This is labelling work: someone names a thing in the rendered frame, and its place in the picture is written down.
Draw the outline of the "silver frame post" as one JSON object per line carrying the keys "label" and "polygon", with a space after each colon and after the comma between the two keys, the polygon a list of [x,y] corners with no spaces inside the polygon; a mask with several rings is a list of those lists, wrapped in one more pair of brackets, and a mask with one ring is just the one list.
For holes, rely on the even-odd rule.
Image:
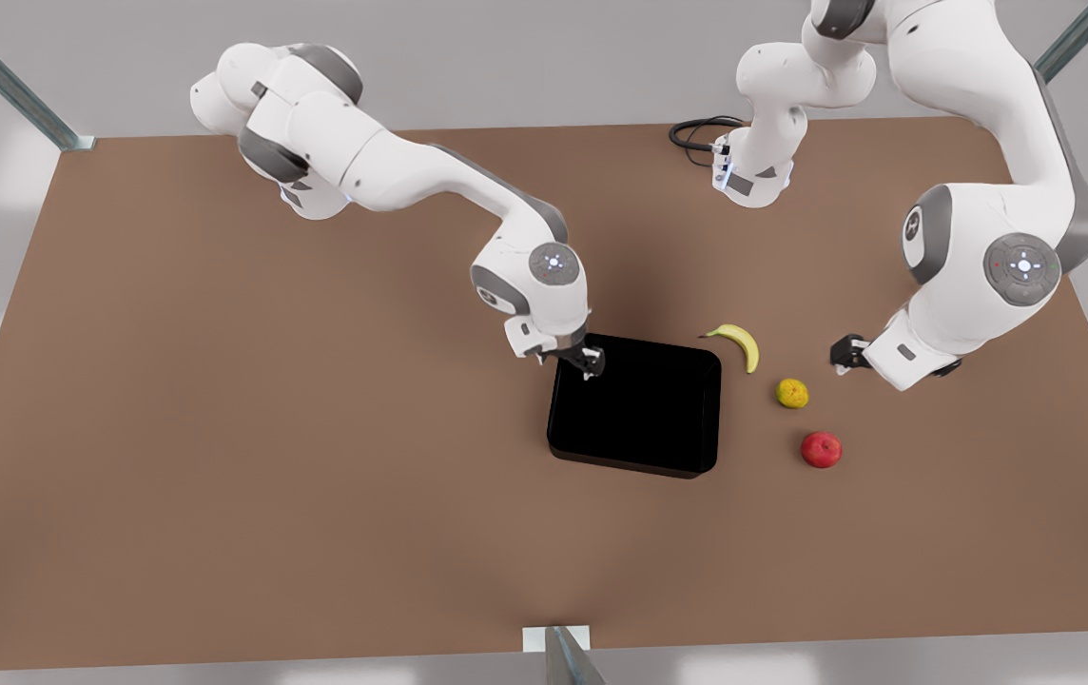
{"label": "silver frame post", "polygon": [[1065,30],[1058,35],[1058,38],[1049,45],[1039,60],[1034,64],[1036,73],[1044,83],[1050,83],[1058,77],[1063,68],[1083,51],[1088,45],[1088,4],[1070,23]]}
{"label": "silver frame post", "polygon": [[608,685],[591,659],[591,628],[521,628],[522,651],[544,655],[547,685]]}
{"label": "silver frame post", "polygon": [[24,116],[30,125],[44,134],[45,138],[54,144],[58,150],[88,151],[92,150],[96,139],[71,129],[65,121],[58,117],[49,105],[44,103],[38,95],[30,90],[18,75],[0,58],[0,96],[15,111]]}

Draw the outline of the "yellow banana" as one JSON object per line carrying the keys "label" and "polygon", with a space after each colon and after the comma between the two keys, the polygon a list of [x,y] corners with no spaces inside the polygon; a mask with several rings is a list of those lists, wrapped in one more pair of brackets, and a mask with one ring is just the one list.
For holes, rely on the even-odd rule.
{"label": "yellow banana", "polygon": [[706,333],[701,334],[701,339],[710,338],[724,338],[735,342],[735,346],[743,351],[745,357],[745,372],[753,374],[757,372],[758,365],[761,365],[761,346],[756,342],[756,339],[749,334],[749,331],[741,328],[741,326],[726,323],[718,326],[713,331],[706,331]]}

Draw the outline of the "red apple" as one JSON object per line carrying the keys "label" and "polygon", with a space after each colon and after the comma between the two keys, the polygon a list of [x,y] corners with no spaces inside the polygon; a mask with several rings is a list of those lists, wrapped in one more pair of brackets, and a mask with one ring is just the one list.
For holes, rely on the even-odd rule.
{"label": "red apple", "polygon": [[834,468],[843,458],[843,443],[830,432],[806,434],[800,445],[800,454],[809,468]]}

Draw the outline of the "black rectangular tray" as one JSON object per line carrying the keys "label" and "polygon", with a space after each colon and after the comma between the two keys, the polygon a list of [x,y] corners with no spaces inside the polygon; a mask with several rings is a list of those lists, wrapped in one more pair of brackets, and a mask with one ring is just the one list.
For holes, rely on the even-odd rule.
{"label": "black rectangular tray", "polygon": [[588,334],[606,364],[586,378],[555,369],[552,454],[571,462],[695,479],[714,468],[721,433],[721,360],[705,348]]}

